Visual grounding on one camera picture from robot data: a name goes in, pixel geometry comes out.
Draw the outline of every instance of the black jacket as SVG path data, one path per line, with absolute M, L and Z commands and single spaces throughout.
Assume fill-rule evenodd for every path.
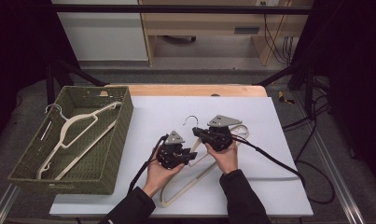
M 222 175 L 219 182 L 228 200 L 230 224 L 270 223 L 263 204 L 241 170 Z M 145 223 L 155 208 L 153 200 L 140 188 L 135 188 L 100 224 Z

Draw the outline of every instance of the hanger hook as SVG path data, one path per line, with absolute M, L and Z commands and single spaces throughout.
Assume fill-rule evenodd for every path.
M 183 125 L 187 124 L 187 120 L 188 120 L 188 118 L 195 118 L 195 119 L 196 119 L 196 128 L 199 127 L 199 120 L 197 119 L 196 116 L 193 116 L 193 115 L 188 116 L 188 117 L 185 119 L 185 122 L 184 122 Z
M 67 118 L 63 115 L 62 107 L 61 107 L 60 105 L 51 104 L 51 105 L 46 106 L 46 108 L 45 108 L 45 114 L 47 114 L 47 113 L 49 112 L 49 111 L 48 111 L 48 108 L 51 107 L 51 106 L 55 106 L 57 109 L 59 109 L 59 110 L 60 110 L 60 116 L 61 116 L 63 119 L 67 120 Z

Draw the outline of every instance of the storage basket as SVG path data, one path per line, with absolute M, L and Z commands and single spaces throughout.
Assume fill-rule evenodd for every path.
M 38 169 L 59 142 L 61 129 L 65 124 L 60 110 L 57 106 L 52 106 L 9 175 L 9 181 L 22 189 L 38 193 L 112 194 L 132 118 L 133 105 L 128 87 L 64 87 L 54 103 L 70 119 L 79 114 L 90 114 L 114 102 L 122 104 L 98 114 L 98 120 L 69 148 L 60 147 L 52 157 L 49 169 L 42 174 L 41 179 L 37 179 Z M 74 122 L 67 130 L 63 142 L 66 145 L 70 143 L 93 121 L 94 119 L 83 119 Z M 115 126 L 62 179 L 55 180 L 113 121 L 116 121 Z

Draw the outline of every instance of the person's right hand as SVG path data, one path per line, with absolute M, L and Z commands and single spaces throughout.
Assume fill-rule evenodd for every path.
M 147 177 L 146 183 L 142 190 L 150 198 L 153 197 L 161 188 L 163 188 L 168 181 L 178 174 L 185 164 L 181 163 L 177 165 L 174 169 L 166 169 L 160 165 L 158 161 L 153 161 L 156 159 L 158 154 L 158 149 L 156 149 L 155 154 L 152 157 L 152 162 L 147 166 Z
M 237 159 L 237 145 L 236 142 L 233 143 L 222 151 L 215 151 L 208 143 L 205 143 L 207 147 L 207 152 L 216 160 L 217 166 L 223 172 L 223 174 L 228 174 L 232 171 L 238 169 L 238 159 Z

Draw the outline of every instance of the white table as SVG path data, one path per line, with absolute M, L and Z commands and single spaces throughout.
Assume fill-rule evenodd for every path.
M 102 217 L 126 194 L 130 182 L 147 160 L 151 148 L 159 138 L 172 130 L 184 137 L 184 147 L 191 147 L 196 140 L 191 128 L 199 118 L 199 126 L 207 128 L 206 122 L 215 115 L 241 119 L 250 130 L 247 138 L 277 160 L 296 168 L 284 133 L 268 97 L 183 97 L 183 96 L 133 96 L 132 122 L 123 151 L 116 190 L 112 195 L 58 195 L 50 214 L 61 217 Z M 203 146 L 198 149 L 203 153 Z M 200 165 L 185 167 L 169 185 L 167 195 L 183 188 L 204 167 L 212 163 L 205 158 Z M 311 216 L 313 210 L 307 200 L 300 180 L 287 170 L 267 160 L 253 148 L 239 146 L 239 165 L 247 176 L 253 190 L 264 204 L 270 217 Z M 175 203 L 162 208 L 159 194 L 153 197 L 157 208 L 153 217 L 223 217 L 227 215 L 226 198 L 218 179 L 221 172 L 215 168 Z M 136 186 L 145 184 L 143 173 Z

